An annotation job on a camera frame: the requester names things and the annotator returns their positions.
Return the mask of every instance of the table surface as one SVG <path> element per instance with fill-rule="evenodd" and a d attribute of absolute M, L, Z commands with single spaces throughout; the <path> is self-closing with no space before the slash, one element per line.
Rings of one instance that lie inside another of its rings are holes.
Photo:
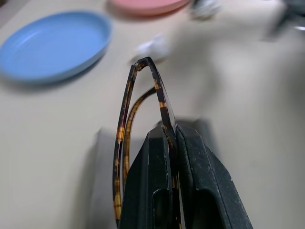
<path fill-rule="evenodd" d="M 0 83 L 0 227 L 84 228 L 95 135 L 101 128 L 115 133 L 137 45 L 164 33 L 173 51 L 158 69 L 175 115 L 210 121 L 253 227 L 303 228 L 304 39 L 288 29 L 277 42 L 260 41 L 279 3 L 224 0 L 214 20 L 196 22 L 187 8 L 154 20 L 126 19 L 105 2 L 32 0 L 0 29 L 2 43 L 59 11 L 113 18 L 108 52 L 82 77 L 34 89 Z M 132 101 L 152 85 L 149 71 L 141 72 Z M 149 98 L 132 137 L 145 136 L 159 119 L 157 100 Z M 111 192 L 109 182 L 104 188 Z"/>

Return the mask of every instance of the blue plate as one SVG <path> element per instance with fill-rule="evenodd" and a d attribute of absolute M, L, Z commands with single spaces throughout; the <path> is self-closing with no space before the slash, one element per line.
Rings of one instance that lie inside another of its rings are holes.
<path fill-rule="evenodd" d="M 0 48 L 0 74 L 22 83 L 52 83 L 85 70 L 105 52 L 109 20 L 97 13 L 73 11 L 26 25 Z"/>

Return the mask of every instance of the tortoiseshell glasses frame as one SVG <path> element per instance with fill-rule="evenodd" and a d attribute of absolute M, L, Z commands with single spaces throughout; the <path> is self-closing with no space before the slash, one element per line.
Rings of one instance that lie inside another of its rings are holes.
<path fill-rule="evenodd" d="M 154 87 L 144 93 L 133 105 L 130 114 L 127 118 L 128 109 L 130 105 L 130 100 L 132 96 L 134 82 L 137 73 L 143 68 L 149 67 L 152 72 L 152 77 L 154 80 Z M 129 146 L 130 146 L 130 136 L 132 123 L 135 114 L 141 105 L 141 103 L 148 98 L 150 95 L 157 93 L 159 107 L 161 112 L 162 127 L 163 131 L 167 137 L 169 145 L 170 163 L 171 163 L 171 174 L 173 180 L 173 190 L 176 189 L 173 196 L 173 204 L 175 209 L 173 209 L 173 222 L 174 225 L 181 225 L 180 223 L 180 208 L 179 208 L 179 196 L 178 196 L 178 169 L 177 169 L 177 143 L 175 138 L 175 118 L 173 115 L 172 108 L 168 101 L 168 96 L 163 85 L 162 79 L 159 72 L 150 57 L 146 57 L 138 60 L 137 63 L 131 66 L 125 93 L 122 101 L 120 118 L 118 123 L 118 129 L 116 133 L 115 147 L 114 147 L 114 158 L 113 158 L 113 176 L 112 176 L 112 191 L 113 191 L 113 206 L 115 213 L 115 220 L 117 226 L 119 226 L 122 201 L 121 201 L 121 179 L 120 179 L 120 169 L 121 169 L 121 152 L 123 150 L 123 190 L 125 188 L 125 181 L 129 170 Z"/>

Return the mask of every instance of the white object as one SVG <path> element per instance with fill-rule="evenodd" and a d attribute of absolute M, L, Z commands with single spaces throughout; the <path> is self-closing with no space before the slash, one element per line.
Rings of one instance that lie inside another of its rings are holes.
<path fill-rule="evenodd" d="M 159 62 L 164 60 L 170 53 L 170 47 L 166 43 L 163 34 L 158 34 L 149 42 L 143 43 L 138 46 L 137 54 L 132 59 L 136 62 L 138 59 L 144 57 L 151 57 L 154 62 Z"/>
<path fill-rule="evenodd" d="M 218 0 L 198 0 L 192 6 L 191 14 L 195 19 L 205 20 L 217 14 L 220 7 Z"/>

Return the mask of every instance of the pink plate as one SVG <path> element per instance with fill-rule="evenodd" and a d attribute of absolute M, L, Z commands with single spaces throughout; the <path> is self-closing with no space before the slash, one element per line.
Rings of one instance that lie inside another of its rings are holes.
<path fill-rule="evenodd" d="M 111 0 L 120 10 L 133 15 L 154 16 L 176 10 L 190 0 Z"/>

